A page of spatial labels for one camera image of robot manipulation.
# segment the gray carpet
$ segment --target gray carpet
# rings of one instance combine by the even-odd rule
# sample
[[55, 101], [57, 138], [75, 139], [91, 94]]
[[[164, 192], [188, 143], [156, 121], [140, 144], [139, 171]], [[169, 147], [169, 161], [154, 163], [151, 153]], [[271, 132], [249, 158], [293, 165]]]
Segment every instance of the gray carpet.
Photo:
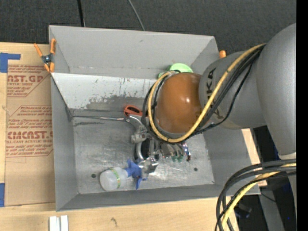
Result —
[[[219, 50], [267, 42], [296, 22], [296, 0], [131, 0], [148, 31], [216, 37]], [[127, 0], [82, 0], [87, 27], [141, 30]], [[0, 0], [0, 41], [48, 42], [48, 25], [80, 26], [76, 0]]]

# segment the orange handle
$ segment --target orange handle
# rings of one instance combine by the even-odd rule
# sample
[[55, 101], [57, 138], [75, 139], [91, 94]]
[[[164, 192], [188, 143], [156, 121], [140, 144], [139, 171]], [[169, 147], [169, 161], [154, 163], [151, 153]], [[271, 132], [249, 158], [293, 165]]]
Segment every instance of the orange handle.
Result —
[[224, 58], [226, 56], [227, 56], [226, 51], [222, 50], [222, 51], [219, 52], [219, 58]]
[[53, 62], [50, 63], [49, 69], [50, 69], [50, 72], [51, 72], [51, 73], [54, 72], [54, 63], [53, 63]]
[[47, 70], [47, 72], [50, 73], [50, 70], [49, 70], [49, 68], [48, 68], [48, 65], [47, 65], [47, 64], [44, 64], [44, 67], [45, 67], [45, 69]]
[[56, 40], [53, 38], [50, 42], [50, 53], [56, 54]]
[[138, 107], [129, 104], [124, 108], [124, 115], [142, 116], [142, 111]]
[[42, 52], [40, 51], [40, 49], [39, 49], [39, 47], [38, 47], [38, 45], [36, 44], [36, 43], [34, 43], [34, 47], [35, 47], [35, 49], [37, 49], [37, 52], [38, 52], [38, 54], [39, 54], [39, 57], [42, 57]]

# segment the yellow cable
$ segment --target yellow cable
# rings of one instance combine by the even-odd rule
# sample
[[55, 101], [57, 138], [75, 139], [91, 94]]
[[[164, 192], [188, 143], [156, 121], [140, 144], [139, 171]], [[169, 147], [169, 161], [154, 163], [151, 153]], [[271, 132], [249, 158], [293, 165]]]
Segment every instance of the yellow cable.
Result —
[[203, 108], [200, 116], [198, 117], [197, 121], [195, 122], [195, 124], [190, 128], [190, 130], [185, 133], [184, 135], [182, 135], [181, 137], [179, 138], [176, 138], [176, 139], [171, 139], [171, 138], [167, 138], [166, 136], [164, 136], [163, 134], [161, 134], [158, 129], [156, 128], [155, 124], [154, 124], [154, 121], [153, 121], [153, 117], [152, 117], [152, 98], [153, 98], [153, 94], [154, 94], [154, 91], [155, 91], [155, 88], [157, 87], [158, 83], [165, 77], [167, 76], [170, 72], [167, 72], [167, 73], [164, 73], [153, 85], [152, 87], [152, 90], [150, 92], [150, 95], [149, 95], [149, 100], [148, 100], [148, 111], [149, 111], [149, 121], [150, 121], [150, 124], [151, 124], [151, 127], [153, 129], [153, 131], [155, 132], [155, 134], [161, 138], [162, 140], [164, 141], [168, 141], [170, 143], [177, 143], [177, 142], [180, 142], [184, 139], [186, 139], [188, 136], [190, 136], [195, 130], [196, 128], [199, 126], [200, 122], [203, 120], [204, 116], [206, 115], [212, 101], [214, 100], [214, 98], [216, 97], [223, 81], [227, 78], [227, 75], [229, 74], [229, 72], [243, 59], [245, 58], [247, 55], [249, 55], [251, 52], [255, 51], [256, 49], [260, 48], [261, 46], [263, 46], [264, 44], [260, 44], [260, 45], [257, 45], [255, 47], [252, 47], [250, 48], [249, 50], [245, 51], [242, 55], [240, 55], [229, 67], [228, 69], [225, 71], [225, 73], [222, 75], [222, 77], [220, 78], [218, 84], [216, 85], [212, 95], [210, 96], [210, 98], [208, 99], [205, 107]]
[[[296, 166], [296, 163], [293, 163], [293, 164], [286, 164], [286, 165], [283, 165], [282, 167], [294, 167]], [[272, 176], [272, 175], [275, 175], [279, 173], [279, 171], [275, 171], [275, 172], [270, 172], [270, 173], [265, 173], [265, 174], [262, 174], [262, 175], [259, 175], [256, 179], [254, 180], [259, 180], [259, 179], [263, 179], [263, 178], [266, 178], [266, 177], [269, 177], [269, 176]], [[232, 212], [232, 210], [234, 210], [235, 206], [237, 205], [237, 203], [241, 200], [241, 198], [250, 190], [254, 187], [254, 185], [256, 185], [258, 182], [254, 182], [254, 183], [251, 183], [249, 184], [248, 186], [246, 186], [240, 193], [239, 195], [234, 199], [233, 203], [230, 205], [230, 207], [228, 208], [228, 210], [226, 211], [226, 213], [224, 214], [223, 218], [222, 218], [222, 221], [221, 221], [221, 224], [222, 224], [222, 227], [225, 229], [226, 228], [226, 224], [227, 224], [227, 220]]]

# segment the plastic bottle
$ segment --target plastic bottle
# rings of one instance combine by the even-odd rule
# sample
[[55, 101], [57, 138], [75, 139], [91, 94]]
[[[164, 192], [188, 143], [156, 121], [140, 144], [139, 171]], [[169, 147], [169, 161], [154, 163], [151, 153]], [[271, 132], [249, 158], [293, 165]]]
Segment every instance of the plastic bottle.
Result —
[[100, 183], [105, 191], [114, 191], [126, 186], [128, 173], [120, 167], [112, 167], [100, 175]]
[[126, 186], [127, 178], [133, 177], [136, 180], [136, 190], [139, 188], [141, 181], [147, 178], [142, 178], [141, 168], [133, 163], [130, 159], [127, 160], [128, 167], [122, 169], [120, 167], [112, 167], [100, 175], [100, 183], [102, 188], [109, 192], [116, 189], [123, 189]]

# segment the brown bulb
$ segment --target brown bulb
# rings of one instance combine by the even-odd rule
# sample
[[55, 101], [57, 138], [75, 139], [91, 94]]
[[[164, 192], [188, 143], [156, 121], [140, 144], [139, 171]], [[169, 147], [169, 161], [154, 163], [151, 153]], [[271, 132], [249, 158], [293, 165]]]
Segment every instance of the brown bulb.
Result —
[[157, 97], [155, 120], [163, 130], [185, 133], [202, 112], [199, 101], [201, 75], [179, 73], [169, 77]]

